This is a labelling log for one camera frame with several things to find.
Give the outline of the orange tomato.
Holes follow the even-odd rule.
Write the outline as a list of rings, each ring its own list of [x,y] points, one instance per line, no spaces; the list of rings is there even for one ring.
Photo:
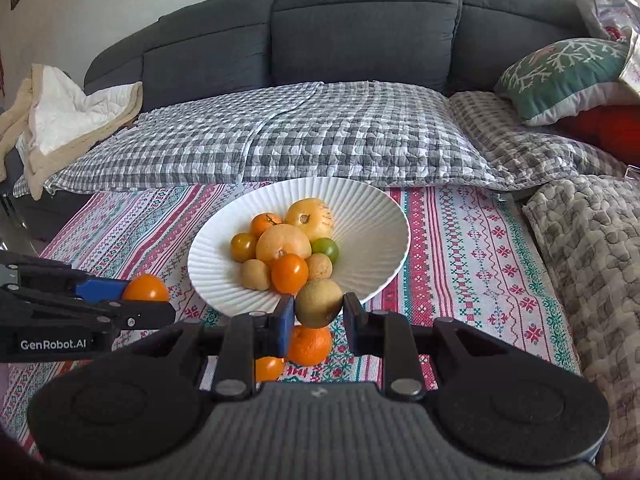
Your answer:
[[[122,300],[168,302],[169,292],[157,276],[140,274],[126,286],[122,292]]]
[[[308,280],[306,261],[295,254],[286,254],[271,266],[273,288],[280,294],[296,295]]]
[[[234,261],[243,263],[254,259],[257,238],[252,233],[238,233],[230,240],[230,254]]]

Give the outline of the orange mandarin with stem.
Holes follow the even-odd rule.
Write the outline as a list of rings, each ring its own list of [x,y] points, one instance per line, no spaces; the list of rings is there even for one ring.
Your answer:
[[[332,335],[328,326],[309,328],[293,327],[286,358],[299,366],[315,366],[322,363],[332,349]]]

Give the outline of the small brown kiwi fruit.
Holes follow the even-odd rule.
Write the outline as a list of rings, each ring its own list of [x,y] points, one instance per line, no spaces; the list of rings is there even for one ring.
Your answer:
[[[309,328],[328,326],[340,313],[343,292],[334,281],[313,280],[297,294],[295,314],[299,323]]]

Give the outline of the small green lime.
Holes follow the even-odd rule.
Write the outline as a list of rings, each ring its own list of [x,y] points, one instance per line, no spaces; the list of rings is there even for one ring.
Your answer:
[[[332,263],[336,263],[340,256],[340,248],[329,237],[320,237],[311,243],[311,249],[314,254],[322,254],[327,256]]]

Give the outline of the large orange mandarin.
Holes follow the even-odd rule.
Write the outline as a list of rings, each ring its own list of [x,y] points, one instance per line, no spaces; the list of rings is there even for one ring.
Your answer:
[[[250,234],[259,238],[273,226],[277,226],[281,223],[282,219],[277,214],[269,211],[262,212],[255,216],[250,222]]]

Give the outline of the large yellow pear with stem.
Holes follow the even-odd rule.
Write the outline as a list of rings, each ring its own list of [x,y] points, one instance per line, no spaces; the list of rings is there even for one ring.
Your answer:
[[[332,211],[320,198],[304,198],[292,204],[286,212],[285,222],[299,228],[311,242],[331,238],[334,231]]]

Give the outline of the yellow fruit at left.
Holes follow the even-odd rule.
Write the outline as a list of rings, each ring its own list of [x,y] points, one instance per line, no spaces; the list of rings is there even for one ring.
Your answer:
[[[248,259],[241,266],[241,284],[248,289],[270,289],[270,267],[258,259]]]

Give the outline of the small tan fruit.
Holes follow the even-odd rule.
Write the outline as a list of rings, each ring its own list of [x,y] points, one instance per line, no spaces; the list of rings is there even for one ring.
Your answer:
[[[333,263],[331,259],[321,252],[310,255],[306,259],[308,268],[308,280],[326,280],[333,273]]]

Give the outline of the white ribbed ceramic plate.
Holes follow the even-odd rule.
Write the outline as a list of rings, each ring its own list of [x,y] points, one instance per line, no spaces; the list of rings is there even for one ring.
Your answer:
[[[390,196],[367,183],[329,177],[301,178],[256,188],[218,210],[195,235],[188,275],[200,297],[223,315],[271,312],[280,296],[241,285],[230,240],[262,212],[285,214],[303,198],[320,198],[332,211],[332,240],[340,250],[332,280],[366,302],[390,284],[410,246],[406,214]]]

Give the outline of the beige white folded blanket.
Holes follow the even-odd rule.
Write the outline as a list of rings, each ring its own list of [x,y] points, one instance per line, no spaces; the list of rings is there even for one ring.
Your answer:
[[[34,64],[1,114],[1,157],[22,148],[28,192],[40,200],[50,177],[130,124],[142,104],[140,81],[87,94],[59,68]]]

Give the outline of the grey white checkered pillow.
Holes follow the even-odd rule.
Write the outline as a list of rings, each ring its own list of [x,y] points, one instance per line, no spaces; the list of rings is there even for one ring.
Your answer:
[[[140,114],[41,185],[90,194],[304,177],[381,188],[481,185],[515,191],[515,172],[463,131],[442,94],[412,84],[286,84]]]

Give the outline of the brown grey checkered quilt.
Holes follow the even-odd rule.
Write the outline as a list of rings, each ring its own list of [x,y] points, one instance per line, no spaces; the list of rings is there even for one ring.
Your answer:
[[[456,183],[522,192],[582,372],[604,393],[611,428],[599,464],[639,467],[639,183],[615,157],[551,127],[526,127],[490,92],[450,96],[462,149]]]

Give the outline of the red cushion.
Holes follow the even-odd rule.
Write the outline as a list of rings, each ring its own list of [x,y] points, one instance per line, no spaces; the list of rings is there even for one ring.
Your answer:
[[[591,144],[627,165],[639,166],[640,116],[636,106],[599,106],[560,119],[567,136]]]

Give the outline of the dark grey sofa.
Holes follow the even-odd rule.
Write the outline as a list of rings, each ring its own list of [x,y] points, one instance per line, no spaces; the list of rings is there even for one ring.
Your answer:
[[[206,0],[104,50],[84,87],[141,82],[146,110],[306,81],[489,91],[586,32],[574,0]]]

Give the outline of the green snowflake cushion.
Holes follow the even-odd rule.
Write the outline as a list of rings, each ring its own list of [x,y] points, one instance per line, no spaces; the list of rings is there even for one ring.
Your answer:
[[[509,66],[495,85],[522,123],[548,126],[599,106],[637,105],[620,73],[628,46],[597,38],[555,41]]]

